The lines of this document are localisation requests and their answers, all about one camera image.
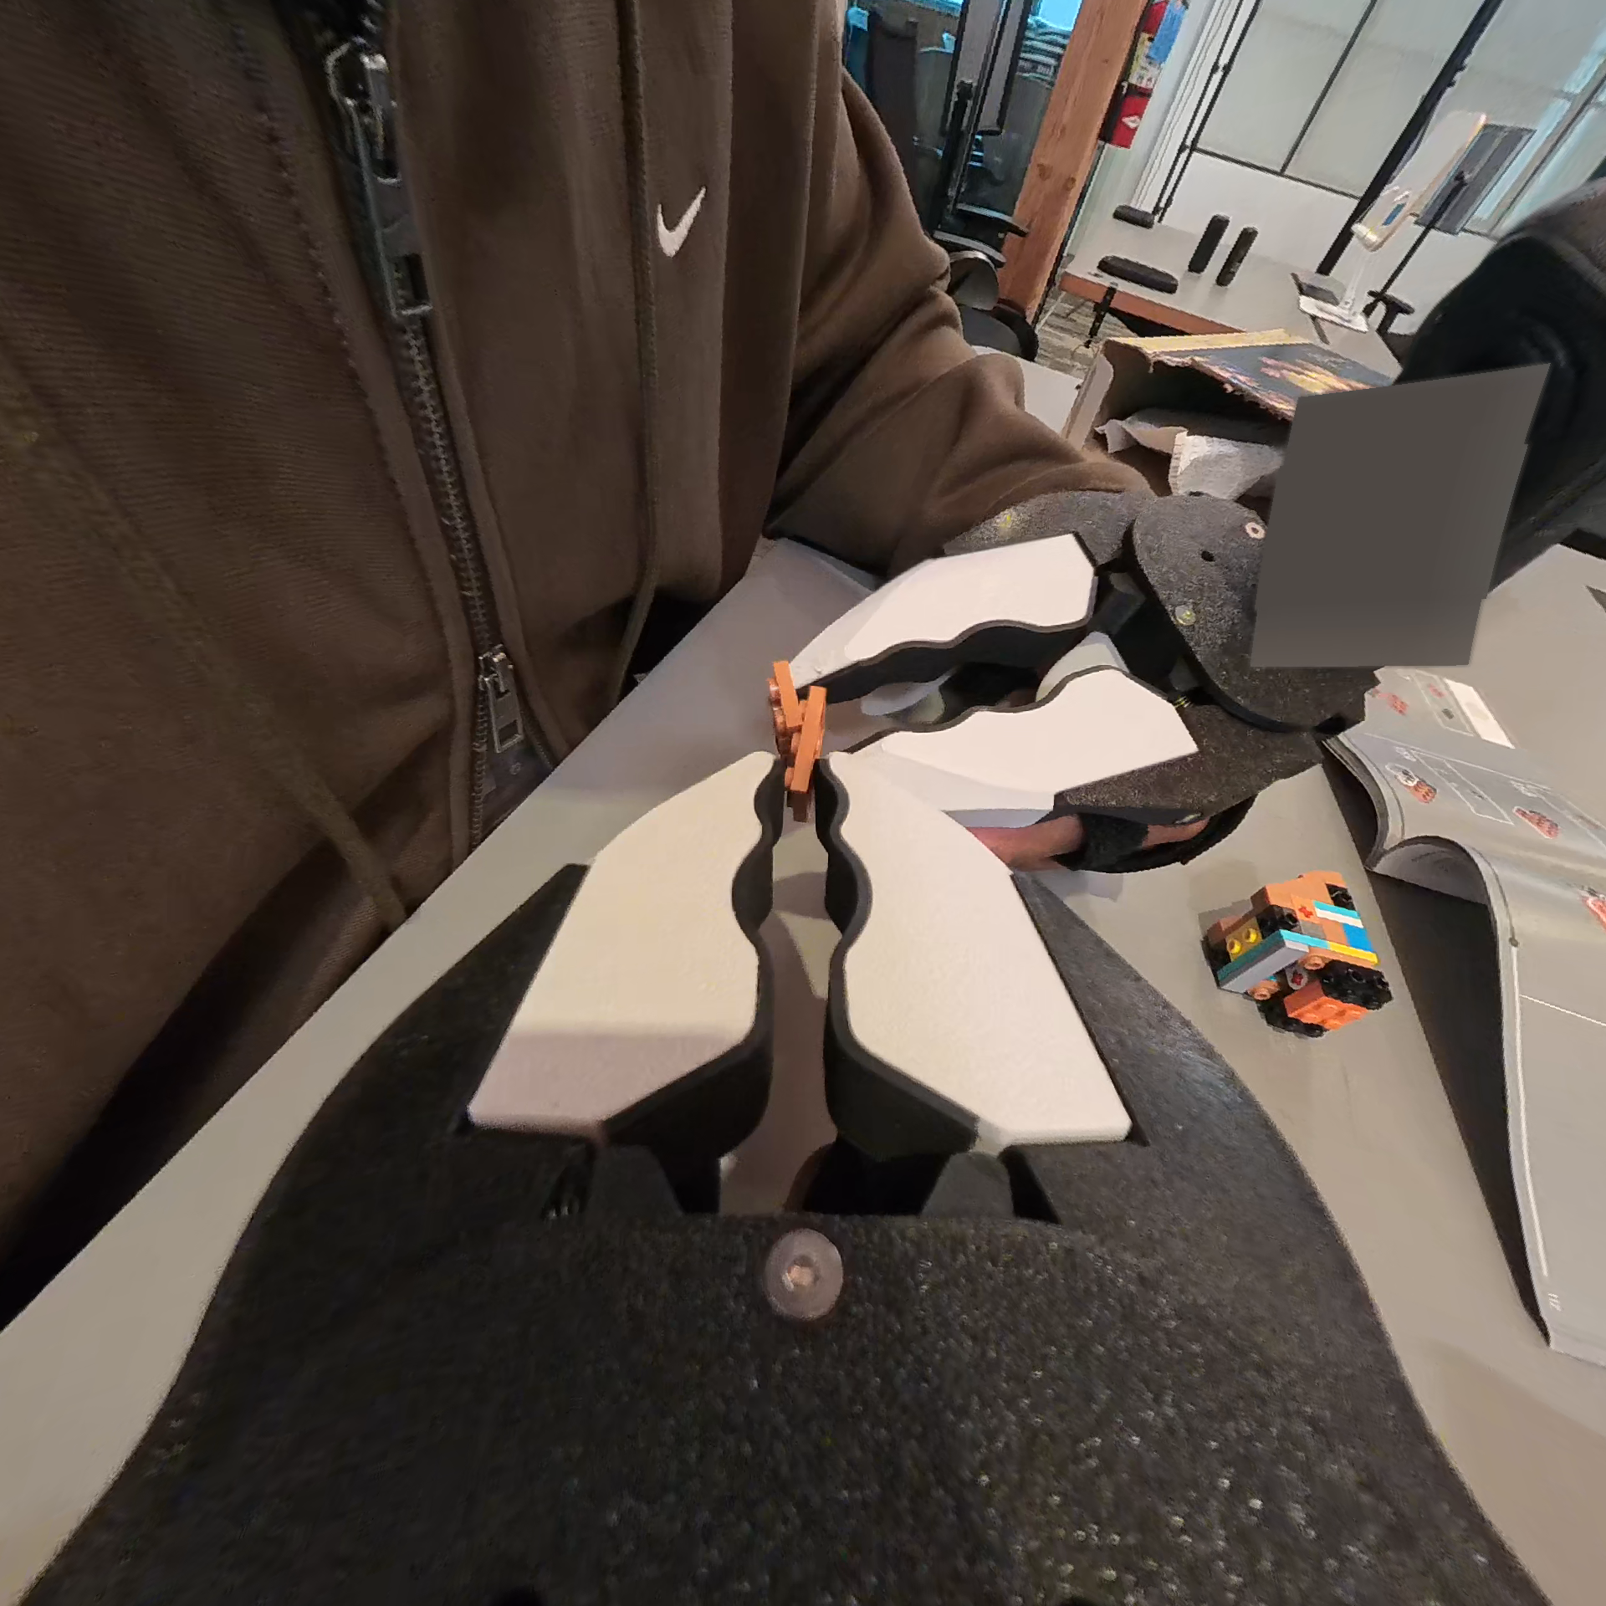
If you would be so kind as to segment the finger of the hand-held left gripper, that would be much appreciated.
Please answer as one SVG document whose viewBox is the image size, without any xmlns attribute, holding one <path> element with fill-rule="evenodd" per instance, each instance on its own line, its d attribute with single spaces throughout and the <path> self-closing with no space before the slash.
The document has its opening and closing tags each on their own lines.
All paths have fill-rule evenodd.
<svg viewBox="0 0 1606 1606">
<path fill-rule="evenodd" d="M 1097 573 L 1074 533 L 934 556 L 860 598 L 789 661 L 799 694 L 854 701 L 969 667 L 1043 669 L 1087 627 Z"/>
<path fill-rule="evenodd" d="M 866 774 L 961 826 L 1022 827 L 1061 793 L 1193 757 L 1170 699 L 1126 671 L 1078 671 L 1015 709 L 971 709 L 866 745 Z"/>
</svg>

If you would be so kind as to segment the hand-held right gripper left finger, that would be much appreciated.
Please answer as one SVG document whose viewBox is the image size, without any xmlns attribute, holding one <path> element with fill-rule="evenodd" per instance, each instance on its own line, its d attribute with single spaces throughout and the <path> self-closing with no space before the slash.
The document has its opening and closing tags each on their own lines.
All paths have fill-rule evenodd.
<svg viewBox="0 0 1606 1606">
<path fill-rule="evenodd" d="M 753 751 L 552 875 L 558 921 L 470 1122 L 644 1149 L 682 1204 L 715 1212 L 770 1101 L 774 843 L 776 759 Z"/>
</svg>

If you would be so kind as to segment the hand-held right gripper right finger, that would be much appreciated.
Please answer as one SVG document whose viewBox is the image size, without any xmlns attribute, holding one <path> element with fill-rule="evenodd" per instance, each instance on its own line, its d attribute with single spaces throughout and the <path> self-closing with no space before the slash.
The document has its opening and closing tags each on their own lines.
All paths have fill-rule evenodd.
<svg viewBox="0 0 1606 1606">
<path fill-rule="evenodd" d="M 802 1208 L 1053 1216 L 1028 1151 L 1131 1114 L 1015 875 L 950 816 L 837 753 L 816 766 L 831 1143 Z"/>
</svg>

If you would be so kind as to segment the multicoloured toy brick assembly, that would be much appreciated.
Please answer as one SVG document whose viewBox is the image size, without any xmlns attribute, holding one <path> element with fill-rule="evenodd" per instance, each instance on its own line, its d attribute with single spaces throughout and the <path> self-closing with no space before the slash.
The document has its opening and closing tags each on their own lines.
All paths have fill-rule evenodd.
<svg viewBox="0 0 1606 1606">
<path fill-rule="evenodd" d="M 1336 871 L 1303 871 L 1256 889 L 1212 921 L 1200 948 L 1219 990 L 1254 1001 L 1296 1038 L 1324 1038 L 1391 1001 L 1372 936 Z"/>
</svg>

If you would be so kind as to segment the person's left forearm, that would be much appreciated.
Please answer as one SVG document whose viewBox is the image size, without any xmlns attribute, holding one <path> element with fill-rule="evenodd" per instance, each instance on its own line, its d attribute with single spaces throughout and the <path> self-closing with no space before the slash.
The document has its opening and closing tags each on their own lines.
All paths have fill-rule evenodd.
<svg viewBox="0 0 1606 1606">
<path fill-rule="evenodd" d="M 1017 367 L 944 325 L 818 349 L 795 374 L 760 525 L 883 575 L 1041 495 L 1149 495 L 1024 409 Z"/>
</svg>

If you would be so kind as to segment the grey desk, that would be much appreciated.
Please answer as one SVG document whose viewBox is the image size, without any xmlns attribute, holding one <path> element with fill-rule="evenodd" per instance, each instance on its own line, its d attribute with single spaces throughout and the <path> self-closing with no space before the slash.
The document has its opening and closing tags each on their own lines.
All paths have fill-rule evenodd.
<svg viewBox="0 0 1606 1606">
<path fill-rule="evenodd" d="M 726 674 L 757 728 L 694 783 L 772 755 L 778 843 Z M 520 839 L 563 778 L 391 938 L 437 973 L 246 1183 L 21 1602 L 1542 1602 L 1254 1093 L 1019 871 L 1131 1114 L 1028 1151 L 1053 1216 L 694 1210 L 476 1128 L 541 891 L 625 829 Z"/>
</svg>

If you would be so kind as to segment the white crumpled paper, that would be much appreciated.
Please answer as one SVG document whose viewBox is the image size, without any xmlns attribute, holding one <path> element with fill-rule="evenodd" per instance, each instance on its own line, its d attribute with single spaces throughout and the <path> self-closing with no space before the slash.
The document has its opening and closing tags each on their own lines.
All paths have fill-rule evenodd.
<svg viewBox="0 0 1606 1606">
<path fill-rule="evenodd" d="M 1106 451 L 1145 449 L 1168 462 L 1175 495 L 1267 497 L 1282 464 L 1290 424 L 1177 407 L 1143 407 L 1095 426 Z"/>
</svg>

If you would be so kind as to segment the dark printed toy set box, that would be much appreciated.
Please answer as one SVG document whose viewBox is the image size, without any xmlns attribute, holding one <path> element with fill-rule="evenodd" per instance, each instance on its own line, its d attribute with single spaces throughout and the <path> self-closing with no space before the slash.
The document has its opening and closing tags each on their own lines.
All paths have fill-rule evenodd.
<svg viewBox="0 0 1606 1606">
<path fill-rule="evenodd" d="M 1078 445 L 1095 428 L 1154 409 L 1288 424 L 1303 395 L 1389 382 L 1388 374 L 1288 330 L 1114 336 L 1101 344 L 1076 392 L 1062 435 Z"/>
</svg>

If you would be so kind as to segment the black office chair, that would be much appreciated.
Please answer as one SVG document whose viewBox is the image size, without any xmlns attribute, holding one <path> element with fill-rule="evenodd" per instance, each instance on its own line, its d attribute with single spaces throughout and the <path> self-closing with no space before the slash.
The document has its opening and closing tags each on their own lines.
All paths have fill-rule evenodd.
<svg viewBox="0 0 1606 1606">
<path fill-rule="evenodd" d="M 932 237 L 948 254 L 948 294 L 969 344 L 1030 363 L 1038 357 L 1038 332 L 997 288 L 1003 246 L 1028 233 L 1013 214 L 959 200 Z"/>
</svg>

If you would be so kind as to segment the grey side table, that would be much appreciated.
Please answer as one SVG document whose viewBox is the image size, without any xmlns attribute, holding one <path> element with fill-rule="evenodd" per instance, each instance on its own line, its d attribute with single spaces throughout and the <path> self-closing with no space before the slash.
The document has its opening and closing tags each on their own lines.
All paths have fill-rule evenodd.
<svg viewBox="0 0 1606 1606">
<path fill-rule="evenodd" d="M 1334 349 L 1361 355 L 1391 355 L 1370 328 L 1351 330 L 1326 319 L 1309 317 L 1298 304 L 1296 269 L 1252 246 L 1227 286 L 1215 275 L 1235 231 L 1221 237 L 1219 248 L 1200 271 L 1187 261 L 1200 231 L 1154 225 L 1137 227 L 1112 216 L 1095 221 L 1070 246 L 1070 260 L 1055 288 L 1091 304 L 1110 302 L 1110 311 L 1129 328 L 1158 334 L 1233 334 L 1294 332 L 1315 338 Z M 1099 267 L 1106 256 L 1118 256 L 1164 271 L 1177 279 L 1173 290 L 1158 290 Z"/>
</svg>

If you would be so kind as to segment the wooden column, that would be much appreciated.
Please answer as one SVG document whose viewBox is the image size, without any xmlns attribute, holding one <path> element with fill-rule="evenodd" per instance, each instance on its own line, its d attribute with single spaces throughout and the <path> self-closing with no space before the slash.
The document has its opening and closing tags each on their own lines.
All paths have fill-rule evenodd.
<svg viewBox="0 0 1606 1606">
<path fill-rule="evenodd" d="M 1080 3 L 1017 198 L 1026 229 L 1005 246 L 1003 302 L 1034 315 L 1051 284 L 1110 101 L 1126 74 L 1145 1 Z"/>
</svg>

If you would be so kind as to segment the grey instruction booklet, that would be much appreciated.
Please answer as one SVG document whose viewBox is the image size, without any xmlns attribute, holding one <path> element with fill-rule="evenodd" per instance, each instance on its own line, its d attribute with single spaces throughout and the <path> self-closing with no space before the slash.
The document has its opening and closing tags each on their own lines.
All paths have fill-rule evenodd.
<svg viewBox="0 0 1606 1606">
<path fill-rule="evenodd" d="M 1370 797 L 1376 873 L 1483 908 L 1500 1137 L 1539 1325 L 1604 1361 L 1602 824 L 1504 739 L 1470 686 L 1382 669 L 1330 739 Z"/>
</svg>

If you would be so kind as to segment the brown zip hoodie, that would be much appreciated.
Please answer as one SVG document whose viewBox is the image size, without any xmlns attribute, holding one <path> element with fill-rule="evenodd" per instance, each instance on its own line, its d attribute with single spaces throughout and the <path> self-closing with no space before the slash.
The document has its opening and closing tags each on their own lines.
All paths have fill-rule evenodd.
<svg viewBox="0 0 1606 1606">
<path fill-rule="evenodd" d="M 3 1323 L 957 317 L 841 3 L 3 3 Z"/>
</svg>

